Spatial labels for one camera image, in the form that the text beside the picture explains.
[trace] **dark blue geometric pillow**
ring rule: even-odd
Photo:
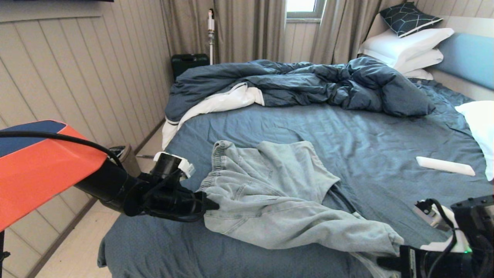
[[[399,38],[420,30],[432,28],[443,20],[442,18],[419,11],[413,2],[392,6],[379,13]]]

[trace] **window frame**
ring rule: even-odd
[[[323,16],[325,2],[326,2],[325,0],[316,0],[316,3],[314,4],[314,11],[288,11],[287,19],[288,20],[294,20],[294,19],[321,20],[321,17]]]

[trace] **white pillow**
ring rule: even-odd
[[[400,73],[410,72],[416,69],[423,69],[428,66],[439,64],[443,61],[443,54],[437,49],[431,49],[426,53],[405,61],[401,66],[395,66],[394,69]]]
[[[420,79],[425,79],[425,80],[434,80],[434,77],[432,76],[432,74],[423,70],[423,69],[412,70],[410,72],[406,72],[403,74],[403,76],[405,76],[407,78],[420,78]]]
[[[473,101],[455,107],[463,114],[486,160],[486,177],[494,179],[494,101]]]
[[[388,29],[367,39],[360,46],[359,53],[375,57],[393,68],[401,67],[405,61],[426,53],[453,33],[451,28],[427,29],[398,38],[393,30]]]

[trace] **blue bed sheet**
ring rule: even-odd
[[[428,116],[397,118],[327,104],[254,104],[192,118],[166,151],[196,166],[194,176],[182,183],[196,190],[211,170],[211,151],[218,140],[238,147],[254,147],[263,140],[307,140],[324,166],[341,178],[326,195],[325,206],[345,211],[353,206],[369,220],[388,223],[415,247],[444,241],[448,234],[416,216],[413,204],[436,198],[450,206],[492,194],[493,186],[483,175],[486,163],[479,146],[454,110],[470,99],[435,81],[414,82],[436,105]],[[477,175],[421,168],[416,156],[466,163]],[[267,250],[211,232],[202,221],[187,224],[149,216],[120,216],[101,243],[98,264],[107,265],[115,278],[370,277],[349,254],[318,244]]]

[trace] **beige curtain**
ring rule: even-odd
[[[340,64],[357,57],[357,51],[376,14],[403,0],[327,0],[316,34],[311,62]]]
[[[283,61],[285,0],[214,0],[219,60]]]
[[[206,53],[207,11],[215,12],[214,63],[283,61],[285,0],[162,0],[171,54]]]
[[[170,53],[207,53],[207,11],[213,0],[162,0]]]

